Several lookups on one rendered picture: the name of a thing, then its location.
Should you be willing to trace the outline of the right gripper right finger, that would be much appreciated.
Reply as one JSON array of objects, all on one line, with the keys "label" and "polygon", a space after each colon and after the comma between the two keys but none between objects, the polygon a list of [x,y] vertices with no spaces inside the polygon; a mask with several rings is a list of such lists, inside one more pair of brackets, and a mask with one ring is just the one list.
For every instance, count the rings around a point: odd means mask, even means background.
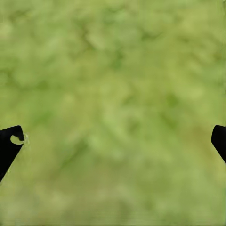
[{"label": "right gripper right finger", "polygon": [[212,133],[211,142],[226,163],[226,127],[216,125]]}]

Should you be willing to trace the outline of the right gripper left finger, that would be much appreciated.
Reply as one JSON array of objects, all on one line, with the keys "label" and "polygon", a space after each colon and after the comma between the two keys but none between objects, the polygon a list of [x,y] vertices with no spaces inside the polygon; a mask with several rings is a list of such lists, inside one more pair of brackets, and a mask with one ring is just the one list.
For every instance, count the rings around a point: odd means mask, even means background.
[{"label": "right gripper left finger", "polygon": [[20,125],[0,130],[0,181],[28,139]]}]

